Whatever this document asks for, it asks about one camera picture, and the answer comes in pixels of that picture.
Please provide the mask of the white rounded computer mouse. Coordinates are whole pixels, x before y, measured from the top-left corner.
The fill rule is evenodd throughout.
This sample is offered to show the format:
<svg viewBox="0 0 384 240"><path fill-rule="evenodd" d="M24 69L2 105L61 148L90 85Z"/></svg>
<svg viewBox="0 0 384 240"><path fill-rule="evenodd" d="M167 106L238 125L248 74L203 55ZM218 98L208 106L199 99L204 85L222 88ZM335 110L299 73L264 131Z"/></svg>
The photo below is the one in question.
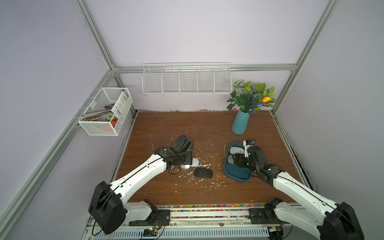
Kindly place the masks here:
<svg viewBox="0 0 384 240"><path fill-rule="evenodd" d="M245 154L245 150L243 148L240 148L240 147L231 147L230 148L230 154L231 155L234 155L234 154Z"/></svg>

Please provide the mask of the grey white computer mouse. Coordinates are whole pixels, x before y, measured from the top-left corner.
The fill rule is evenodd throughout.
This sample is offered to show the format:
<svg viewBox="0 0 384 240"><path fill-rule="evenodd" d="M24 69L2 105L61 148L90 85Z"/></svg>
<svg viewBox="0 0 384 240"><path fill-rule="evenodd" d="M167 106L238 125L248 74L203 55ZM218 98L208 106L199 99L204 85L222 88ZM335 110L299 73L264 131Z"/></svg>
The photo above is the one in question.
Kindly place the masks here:
<svg viewBox="0 0 384 240"><path fill-rule="evenodd" d="M228 156L227 161L228 161L229 164L234 165L234 159L233 159L233 156L232 156L232 155Z"/></svg>

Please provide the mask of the black computer mouse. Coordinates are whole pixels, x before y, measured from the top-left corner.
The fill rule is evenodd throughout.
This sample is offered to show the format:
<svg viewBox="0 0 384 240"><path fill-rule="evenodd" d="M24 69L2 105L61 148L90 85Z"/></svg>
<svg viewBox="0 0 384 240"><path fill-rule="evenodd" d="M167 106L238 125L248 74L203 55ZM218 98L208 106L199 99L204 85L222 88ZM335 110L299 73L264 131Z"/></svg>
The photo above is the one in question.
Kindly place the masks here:
<svg viewBox="0 0 384 240"><path fill-rule="evenodd" d="M195 168L194 176L197 178L211 179L213 177L213 171L207 168Z"/></svg>

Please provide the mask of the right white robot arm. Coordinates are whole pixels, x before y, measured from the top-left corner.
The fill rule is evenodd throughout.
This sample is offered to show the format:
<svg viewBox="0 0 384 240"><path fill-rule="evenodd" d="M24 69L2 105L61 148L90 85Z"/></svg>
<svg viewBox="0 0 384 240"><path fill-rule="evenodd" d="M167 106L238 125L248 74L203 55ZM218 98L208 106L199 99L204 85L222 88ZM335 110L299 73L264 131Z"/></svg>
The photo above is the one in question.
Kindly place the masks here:
<svg viewBox="0 0 384 240"><path fill-rule="evenodd" d="M293 178L283 168L268 163L259 146L230 147L227 161L245 168L247 174L285 193L304 210L275 198L265 210L282 222L288 222L319 240L363 240L363 230L354 209L345 202L329 200Z"/></svg>

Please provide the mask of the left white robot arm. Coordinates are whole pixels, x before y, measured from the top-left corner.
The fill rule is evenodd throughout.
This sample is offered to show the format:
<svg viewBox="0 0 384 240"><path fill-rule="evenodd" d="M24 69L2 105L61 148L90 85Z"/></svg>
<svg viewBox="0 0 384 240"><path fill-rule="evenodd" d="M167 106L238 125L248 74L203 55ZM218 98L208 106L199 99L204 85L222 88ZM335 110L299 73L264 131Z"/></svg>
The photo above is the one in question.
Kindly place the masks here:
<svg viewBox="0 0 384 240"><path fill-rule="evenodd" d="M100 182L94 190L89 213L101 232L109 235L124 222L132 226L154 226L170 223L170 211L159 210L149 200L130 202L130 198L157 175L172 167L193 161L194 140L181 135L170 147L159 147L144 163L125 176L111 182Z"/></svg>

